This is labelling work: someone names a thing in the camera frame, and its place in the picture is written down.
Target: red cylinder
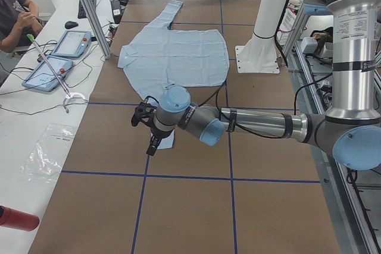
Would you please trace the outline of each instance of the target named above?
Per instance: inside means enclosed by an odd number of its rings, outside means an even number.
[[[39,223],[40,219],[33,214],[0,206],[0,226],[32,231]]]

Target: keyboard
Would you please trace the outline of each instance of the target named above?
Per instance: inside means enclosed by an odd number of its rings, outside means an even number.
[[[94,8],[96,7],[96,0],[91,0],[91,2],[93,3],[94,5]],[[86,11],[81,3],[81,0],[79,1],[79,4],[78,4],[78,19],[81,19],[81,18],[87,18],[86,16]]]

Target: tablet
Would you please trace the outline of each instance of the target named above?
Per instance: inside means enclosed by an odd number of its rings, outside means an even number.
[[[71,59],[65,59],[55,56],[47,56],[50,65],[53,67],[54,71],[62,78],[66,76],[68,71],[73,66],[73,61]],[[57,85],[59,85],[58,80],[50,70],[49,66],[45,61],[42,61],[21,83],[22,86],[42,90],[44,92],[52,91]]]
[[[50,54],[64,58],[79,58],[89,46],[90,40],[90,31],[67,30]]]

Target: person's hand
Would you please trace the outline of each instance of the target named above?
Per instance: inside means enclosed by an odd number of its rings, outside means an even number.
[[[24,28],[27,26],[31,26],[32,23],[36,21],[35,16],[30,12],[21,12],[17,17],[17,21],[15,25],[19,26],[19,28]]]
[[[34,19],[31,27],[32,27],[33,32],[35,33],[35,36],[37,36],[43,28],[42,25],[40,24],[40,22],[37,21],[37,19]]]

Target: white desk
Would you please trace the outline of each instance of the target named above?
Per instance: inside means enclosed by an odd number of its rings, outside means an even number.
[[[79,26],[72,30],[91,30],[87,18],[77,19],[78,1],[64,0],[62,2],[36,38],[40,45],[49,40],[59,40],[65,31],[64,24],[68,20],[79,23]],[[96,12],[101,25],[113,21],[109,0],[97,0],[97,3],[99,4]],[[17,66],[35,68],[38,65],[37,55],[35,50],[25,54]],[[70,91],[81,92],[86,96],[86,99],[89,99],[101,71],[103,59],[102,52],[97,47],[86,59],[86,63],[93,67],[89,78]],[[85,78],[88,72],[89,67],[83,63],[79,64],[68,73],[66,81],[69,85],[76,84]],[[22,78],[28,75],[28,73],[17,74]],[[20,89],[23,89],[21,80],[11,74],[0,88],[0,93]],[[64,91],[58,86],[49,94],[25,90],[1,95],[0,104],[6,109],[31,113],[62,104],[64,97]],[[63,107],[58,107],[33,116],[15,114],[0,109],[0,205],[36,214],[42,219],[53,188],[43,184],[20,183],[17,180],[17,172],[48,124],[78,126],[85,109],[86,105],[71,105],[69,106],[69,114],[65,113]],[[36,233],[37,229],[26,232],[0,227],[0,252],[7,254],[27,253]]]

